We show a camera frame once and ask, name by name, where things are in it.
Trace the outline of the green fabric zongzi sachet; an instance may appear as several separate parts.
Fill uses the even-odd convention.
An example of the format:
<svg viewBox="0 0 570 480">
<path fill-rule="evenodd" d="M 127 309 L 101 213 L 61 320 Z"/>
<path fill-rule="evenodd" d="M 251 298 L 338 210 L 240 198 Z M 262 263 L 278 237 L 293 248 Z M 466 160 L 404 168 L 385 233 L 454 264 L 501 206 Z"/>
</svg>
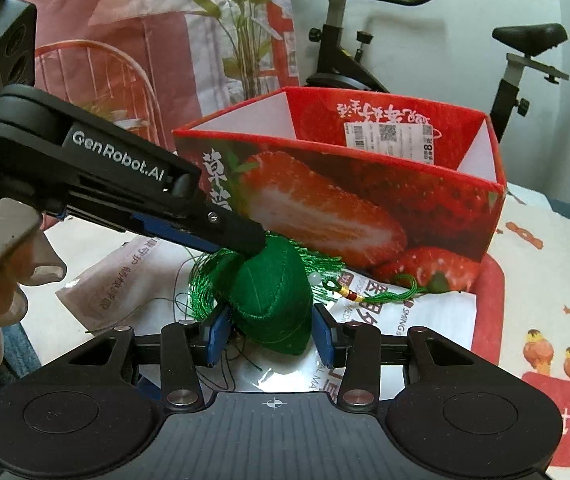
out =
<svg viewBox="0 0 570 480">
<path fill-rule="evenodd" d="M 363 296 L 341 285 L 346 265 L 306 248 L 282 235 L 270 233 L 265 246 L 250 258 L 227 248 L 195 260 L 189 274 L 189 313 L 198 322 L 218 307 L 231 308 L 231 320 L 246 338 L 271 351 L 299 356 L 312 333 L 314 295 L 337 294 L 361 304 L 389 304 L 427 292 L 410 274 L 399 274 L 405 292 L 384 290 Z"/>
</svg>

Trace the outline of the white medical mask package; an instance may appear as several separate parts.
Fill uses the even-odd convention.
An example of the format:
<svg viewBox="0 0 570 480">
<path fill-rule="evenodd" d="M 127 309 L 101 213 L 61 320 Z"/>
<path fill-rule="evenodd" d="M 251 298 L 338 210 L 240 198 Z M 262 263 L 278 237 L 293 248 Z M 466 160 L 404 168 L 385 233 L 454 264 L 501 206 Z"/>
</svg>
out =
<svg viewBox="0 0 570 480">
<path fill-rule="evenodd" d="M 314 300 L 339 323 L 362 322 L 378 328 L 384 335 L 405 336 L 411 327 L 425 326 L 470 349 L 474 335 L 477 299 L 470 292 L 440 292 L 417 295 L 390 304 L 355 304 L 335 292 Z M 300 356 L 285 356 L 258 349 L 253 356 L 260 367 L 248 382 L 263 392 L 325 391 L 338 396 L 345 370 L 324 365 L 320 351 L 309 342 Z"/>
</svg>

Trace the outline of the small white mask packet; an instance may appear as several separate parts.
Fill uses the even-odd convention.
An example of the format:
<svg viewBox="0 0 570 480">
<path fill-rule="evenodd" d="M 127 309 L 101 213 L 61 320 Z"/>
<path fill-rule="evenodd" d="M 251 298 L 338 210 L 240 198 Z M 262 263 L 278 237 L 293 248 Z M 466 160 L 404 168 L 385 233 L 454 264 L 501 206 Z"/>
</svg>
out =
<svg viewBox="0 0 570 480">
<path fill-rule="evenodd" d="M 189 274 L 197 250 L 143 236 L 114 250 L 58 289 L 56 296 L 87 332 L 128 325 L 138 335 L 188 320 Z"/>
</svg>

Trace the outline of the pink printed backdrop cloth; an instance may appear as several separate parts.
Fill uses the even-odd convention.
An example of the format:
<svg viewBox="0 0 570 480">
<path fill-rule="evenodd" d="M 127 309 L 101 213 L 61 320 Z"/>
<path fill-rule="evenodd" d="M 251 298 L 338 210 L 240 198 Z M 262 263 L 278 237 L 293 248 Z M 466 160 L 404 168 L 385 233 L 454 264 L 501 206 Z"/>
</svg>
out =
<svg viewBox="0 0 570 480">
<path fill-rule="evenodd" d="M 298 81 L 291 0 L 24 0 L 0 52 L 33 84 L 163 148 L 173 130 Z"/>
</svg>

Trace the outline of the red strawberry cardboard box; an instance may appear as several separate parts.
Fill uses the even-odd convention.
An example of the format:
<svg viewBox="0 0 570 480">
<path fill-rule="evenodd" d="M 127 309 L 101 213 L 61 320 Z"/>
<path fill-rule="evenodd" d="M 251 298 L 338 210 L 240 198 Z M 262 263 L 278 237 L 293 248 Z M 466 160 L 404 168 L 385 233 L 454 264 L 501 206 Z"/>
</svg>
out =
<svg viewBox="0 0 570 480">
<path fill-rule="evenodd" d="M 376 280 L 469 292 L 506 182 L 480 110 L 287 87 L 173 133 L 212 201 Z"/>
</svg>

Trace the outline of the black exercise bike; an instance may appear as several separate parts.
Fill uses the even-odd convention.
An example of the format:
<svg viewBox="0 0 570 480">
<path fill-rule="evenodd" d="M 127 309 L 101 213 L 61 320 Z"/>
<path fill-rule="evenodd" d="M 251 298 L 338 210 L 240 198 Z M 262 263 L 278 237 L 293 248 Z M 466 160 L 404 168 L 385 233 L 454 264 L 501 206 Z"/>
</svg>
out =
<svg viewBox="0 0 570 480">
<path fill-rule="evenodd" d="M 496 133 L 555 117 L 568 34 L 557 0 L 293 0 L 301 80 L 485 110 Z"/>
</svg>

